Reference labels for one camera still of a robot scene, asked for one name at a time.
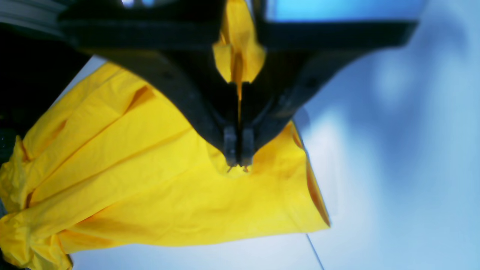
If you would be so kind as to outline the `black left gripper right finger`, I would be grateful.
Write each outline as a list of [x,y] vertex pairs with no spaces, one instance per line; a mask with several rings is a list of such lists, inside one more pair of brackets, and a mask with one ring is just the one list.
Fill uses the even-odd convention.
[[419,22],[417,0],[252,0],[251,9],[266,58],[243,87],[243,167],[336,73],[405,45]]

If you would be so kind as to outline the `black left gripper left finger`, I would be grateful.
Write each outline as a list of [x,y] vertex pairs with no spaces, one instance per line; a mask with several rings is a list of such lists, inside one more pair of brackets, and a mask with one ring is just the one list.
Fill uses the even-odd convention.
[[159,90],[234,167],[237,98],[218,72],[224,0],[77,0],[58,16],[75,49],[104,58]]

